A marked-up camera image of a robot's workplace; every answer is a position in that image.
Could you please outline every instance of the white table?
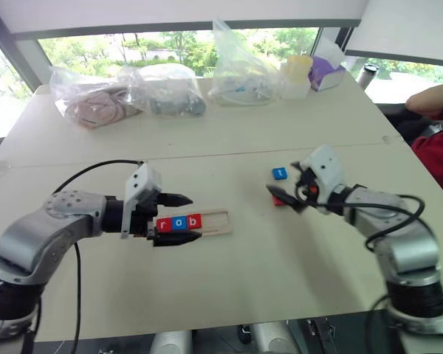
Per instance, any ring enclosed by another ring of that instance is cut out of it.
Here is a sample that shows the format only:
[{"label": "white table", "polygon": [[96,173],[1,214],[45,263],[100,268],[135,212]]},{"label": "white table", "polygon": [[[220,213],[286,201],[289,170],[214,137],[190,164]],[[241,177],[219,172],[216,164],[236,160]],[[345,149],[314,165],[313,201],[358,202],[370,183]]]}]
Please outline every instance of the white table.
[{"label": "white table", "polygon": [[[200,80],[204,92],[207,80]],[[0,147],[10,166],[49,166],[107,159],[166,159],[260,151],[379,144],[399,139],[351,76],[305,100],[259,107],[207,102],[203,117],[139,114],[93,131],[66,121],[42,88]]]},{"label": "white table", "polygon": [[[327,141],[350,184],[424,198],[424,219],[439,239],[443,268],[443,192],[349,78],[301,103],[253,108],[256,115],[247,108],[214,107],[204,118],[135,118],[92,132],[53,113],[43,91],[0,147],[0,235],[89,162],[114,157],[149,159],[162,173],[165,191],[195,201],[181,214],[224,208],[234,227],[231,235],[167,249],[118,235],[82,240],[81,338],[366,310],[385,286],[363,237],[335,215],[276,208],[265,189],[273,167],[304,159]],[[122,198],[132,171],[103,167],[72,188]],[[289,168],[289,179],[277,183],[290,189],[294,182]],[[75,283],[70,251],[44,292],[39,341],[73,337]]]}]

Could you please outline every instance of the tissue box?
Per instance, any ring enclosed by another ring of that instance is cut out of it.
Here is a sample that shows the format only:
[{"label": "tissue box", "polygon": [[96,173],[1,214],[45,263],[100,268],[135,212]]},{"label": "tissue box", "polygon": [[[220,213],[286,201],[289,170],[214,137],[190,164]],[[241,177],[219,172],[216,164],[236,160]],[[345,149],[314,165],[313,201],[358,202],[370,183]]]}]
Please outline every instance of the tissue box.
[{"label": "tissue box", "polygon": [[312,88],[315,91],[321,91],[338,85],[345,73],[346,69],[343,66],[340,65],[333,69],[333,66],[326,59],[313,57],[309,79]]}]

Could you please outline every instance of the clear plastic bag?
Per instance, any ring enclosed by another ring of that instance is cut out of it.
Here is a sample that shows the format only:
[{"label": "clear plastic bag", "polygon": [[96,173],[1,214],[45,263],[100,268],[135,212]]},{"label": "clear plastic bag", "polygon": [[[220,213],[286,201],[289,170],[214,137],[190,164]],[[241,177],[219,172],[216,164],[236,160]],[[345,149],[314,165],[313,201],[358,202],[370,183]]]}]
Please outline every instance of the clear plastic bag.
[{"label": "clear plastic bag", "polygon": [[278,98],[279,71],[254,56],[222,20],[213,20],[219,59],[209,91],[219,105],[264,105]]},{"label": "clear plastic bag", "polygon": [[176,63],[126,67],[119,80],[128,83],[126,102],[156,115],[199,116],[206,105],[192,69]]},{"label": "clear plastic bag", "polygon": [[49,87],[63,117],[97,128],[140,112],[125,102],[128,85],[115,79],[92,77],[51,67]]}]

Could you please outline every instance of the blue letter block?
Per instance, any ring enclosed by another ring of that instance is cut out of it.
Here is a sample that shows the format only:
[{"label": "blue letter block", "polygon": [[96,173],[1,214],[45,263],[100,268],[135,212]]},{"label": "blue letter block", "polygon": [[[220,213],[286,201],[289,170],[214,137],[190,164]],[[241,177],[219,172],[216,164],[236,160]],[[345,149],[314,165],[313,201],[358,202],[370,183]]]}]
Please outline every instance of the blue letter block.
[{"label": "blue letter block", "polygon": [[273,168],[272,176],[276,181],[279,179],[287,179],[287,170],[285,167]]},{"label": "blue letter block", "polygon": [[171,220],[173,230],[187,230],[187,217],[175,216]]}]

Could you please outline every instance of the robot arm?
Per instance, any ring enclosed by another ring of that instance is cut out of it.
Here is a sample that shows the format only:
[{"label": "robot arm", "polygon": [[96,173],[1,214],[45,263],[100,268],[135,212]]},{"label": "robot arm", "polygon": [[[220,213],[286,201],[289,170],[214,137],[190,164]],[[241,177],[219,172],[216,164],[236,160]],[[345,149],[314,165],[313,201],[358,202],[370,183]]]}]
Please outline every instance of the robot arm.
[{"label": "robot arm", "polygon": [[126,184],[126,199],[78,190],[57,192],[37,211],[13,223],[0,238],[0,339],[24,333],[36,305],[67,250],[103,232],[146,237],[154,246],[191,242],[197,232],[158,233],[157,206],[191,204],[183,195],[161,192],[159,175],[143,164]]},{"label": "robot arm", "polygon": [[413,214],[407,211],[405,196],[346,186],[339,160],[328,145],[292,166],[301,172],[296,197],[276,186],[267,186],[268,190],[297,212],[312,206],[323,214],[343,216],[368,238],[366,244],[376,255],[388,290],[388,313],[397,327],[419,335],[443,335],[439,247],[418,218],[423,207]]}]

